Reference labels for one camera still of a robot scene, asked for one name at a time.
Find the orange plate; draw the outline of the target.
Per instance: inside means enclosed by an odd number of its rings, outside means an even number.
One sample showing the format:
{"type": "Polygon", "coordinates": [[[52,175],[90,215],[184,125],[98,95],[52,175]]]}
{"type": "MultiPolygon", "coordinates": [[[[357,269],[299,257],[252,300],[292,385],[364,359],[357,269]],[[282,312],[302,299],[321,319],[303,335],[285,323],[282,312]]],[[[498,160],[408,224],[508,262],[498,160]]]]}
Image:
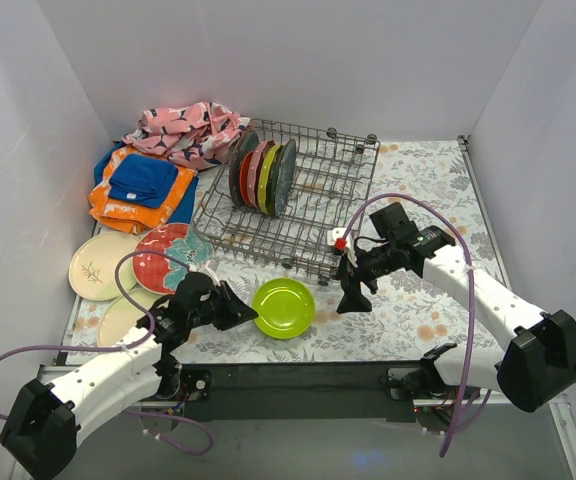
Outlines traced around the orange plate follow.
{"type": "Polygon", "coordinates": [[[256,182],[259,163],[259,152],[250,151],[244,157],[240,169],[240,190],[244,203],[249,206],[256,204],[256,182]]]}

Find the dark blue plate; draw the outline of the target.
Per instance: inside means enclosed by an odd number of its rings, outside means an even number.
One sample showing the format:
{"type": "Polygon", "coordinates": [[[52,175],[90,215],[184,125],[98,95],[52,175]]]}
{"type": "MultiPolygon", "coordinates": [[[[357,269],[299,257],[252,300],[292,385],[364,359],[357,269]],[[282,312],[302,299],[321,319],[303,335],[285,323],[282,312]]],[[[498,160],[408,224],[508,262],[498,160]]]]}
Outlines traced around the dark blue plate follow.
{"type": "Polygon", "coordinates": [[[229,193],[233,204],[236,207],[244,205],[243,195],[240,187],[241,167],[245,156],[253,151],[259,144],[259,137],[255,130],[245,130],[241,137],[230,149],[229,155],[229,193]]]}
{"type": "Polygon", "coordinates": [[[274,162],[271,184],[269,212],[272,216],[282,215],[288,204],[296,165],[297,142],[290,139],[280,147],[279,154],[274,162]]]}

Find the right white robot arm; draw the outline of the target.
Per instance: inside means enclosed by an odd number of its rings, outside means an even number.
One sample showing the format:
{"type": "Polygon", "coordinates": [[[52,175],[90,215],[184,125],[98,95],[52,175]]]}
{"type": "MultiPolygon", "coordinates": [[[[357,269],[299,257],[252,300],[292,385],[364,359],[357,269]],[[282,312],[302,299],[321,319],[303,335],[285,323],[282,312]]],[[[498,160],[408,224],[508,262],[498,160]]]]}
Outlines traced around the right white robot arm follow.
{"type": "Polygon", "coordinates": [[[469,266],[445,230],[419,229],[400,203],[371,214],[379,236],[363,250],[343,228],[327,243],[340,261],[335,274],[343,290],[340,314],[368,313],[377,281],[407,270],[433,284],[466,309],[493,336],[502,352],[468,352],[447,343],[424,354],[418,367],[395,382],[398,390],[443,397],[459,383],[503,393],[517,408],[533,412],[576,383],[576,321],[563,310],[547,313],[524,301],[481,269],[469,266]]]}

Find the pink polka dot plate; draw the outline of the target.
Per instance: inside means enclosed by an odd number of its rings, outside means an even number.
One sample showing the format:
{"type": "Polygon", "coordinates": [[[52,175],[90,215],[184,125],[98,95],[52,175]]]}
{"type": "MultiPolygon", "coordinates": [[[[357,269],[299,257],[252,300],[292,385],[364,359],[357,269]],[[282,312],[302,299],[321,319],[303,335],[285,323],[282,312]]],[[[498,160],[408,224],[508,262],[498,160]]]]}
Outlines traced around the pink polka dot plate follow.
{"type": "Polygon", "coordinates": [[[246,193],[251,206],[257,207],[257,186],[261,175],[263,161],[269,149],[275,145],[274,140],[262,141],[251,153],[246,177],[246,193]]]}

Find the olive polka dot plate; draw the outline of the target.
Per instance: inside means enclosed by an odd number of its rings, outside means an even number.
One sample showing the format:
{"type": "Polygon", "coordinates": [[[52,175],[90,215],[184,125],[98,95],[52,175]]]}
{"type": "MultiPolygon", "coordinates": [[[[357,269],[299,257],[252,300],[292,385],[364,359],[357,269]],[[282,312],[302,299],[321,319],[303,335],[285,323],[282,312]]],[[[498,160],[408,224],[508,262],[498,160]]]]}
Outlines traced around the olive polka dot plate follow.
{"type": "Polygon", "coordinates": [[[270,208],[270,181],[272,179],[272,167],[275,164],[278,154],[281,152],[283,146],[281,144],[273,145],[264,156],[259,181],[257,185],[257,205],[259,209],[266,215],[271,214],[270,208]]]}

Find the red teal flower plate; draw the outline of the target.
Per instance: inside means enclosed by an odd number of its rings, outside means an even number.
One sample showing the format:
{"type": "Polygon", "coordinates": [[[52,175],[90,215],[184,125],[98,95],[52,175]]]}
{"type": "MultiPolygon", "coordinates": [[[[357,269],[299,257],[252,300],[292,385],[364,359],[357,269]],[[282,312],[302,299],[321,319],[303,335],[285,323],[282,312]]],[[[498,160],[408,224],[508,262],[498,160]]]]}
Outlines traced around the red teal flower plate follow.
{"type": "Polygon", "coordinates": [[[132,258],[138,284],[157,294],[174,294],[188,266],[196,269],[211,259],[212,245],[185,223],[151,230],[138,243],[132,258]]]}

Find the lime green plate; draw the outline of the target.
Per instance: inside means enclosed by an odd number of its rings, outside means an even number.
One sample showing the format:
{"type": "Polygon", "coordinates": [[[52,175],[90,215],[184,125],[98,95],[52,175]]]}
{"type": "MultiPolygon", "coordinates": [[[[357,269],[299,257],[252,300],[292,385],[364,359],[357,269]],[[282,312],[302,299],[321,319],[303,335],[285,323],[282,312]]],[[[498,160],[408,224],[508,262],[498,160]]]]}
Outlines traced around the lime green plate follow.
{"type": "Polygon", "coordinates": [[[311,326],[316,304],[311,291],[291,278],[276,278],[264,283],[254,294],[254,323],[273,339],[288,340],[303,334],[311,326]]]}

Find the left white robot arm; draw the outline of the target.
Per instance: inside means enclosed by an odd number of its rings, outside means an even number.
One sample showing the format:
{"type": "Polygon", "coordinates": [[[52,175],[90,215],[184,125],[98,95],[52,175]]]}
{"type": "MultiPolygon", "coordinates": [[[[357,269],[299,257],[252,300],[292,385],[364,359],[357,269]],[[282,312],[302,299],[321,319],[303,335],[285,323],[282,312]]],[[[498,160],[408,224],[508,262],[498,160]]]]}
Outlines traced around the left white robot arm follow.
{"type": "Polygon", "coordinates": [[[32,478],[54,478],[92,432],[137,401],[189,395],[172,353],[193,329],[211,325],[225,331],[256,316],[227,282],[188,273],[110,352],[48,383],[34,379],[24,385],[0,434],[2,446],[32,478]]]}

